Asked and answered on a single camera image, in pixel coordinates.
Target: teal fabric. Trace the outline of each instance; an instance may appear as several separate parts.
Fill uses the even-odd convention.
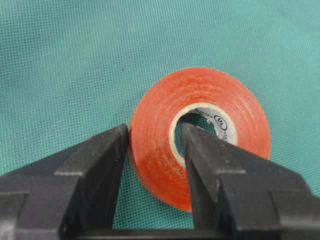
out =
[[[2,0],[0,173],[120,123],[181,68],[226,72],[260,101],[271,160],[320,195],[319,0]],[[128,159],[114,228],[191,228]]]

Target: printed logo on core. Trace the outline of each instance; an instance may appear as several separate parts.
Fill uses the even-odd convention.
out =
[[[223,130],[226,131],[228,128],[227,122],[219,115],[214,116],[214,120],[216,123],[219,125],[219,127]]]

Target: white cardboard core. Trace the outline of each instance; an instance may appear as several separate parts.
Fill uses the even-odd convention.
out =
[[[213,124],[217,137],[230,144],[238,144],[238,135],[234,122],[220,107],[206,102],[197,102],[182,108],[173,118],[169,129],[169,144],[175,159],[186,167],[185,159],[178,153],[175,143],[175,129],[178,120],[185,114],[194,113],[206,118],[208,124]]]

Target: electrical tape roll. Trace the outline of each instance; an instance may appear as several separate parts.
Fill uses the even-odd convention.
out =
[[[186,68],[151,87],[131,119],[129,159],[152,195],[190,212],[185,163],[174,140],[176,124],[186,113],[205,117],[220,139],[265,159],[270,154],[270,132],[255,96],[224,72]]]

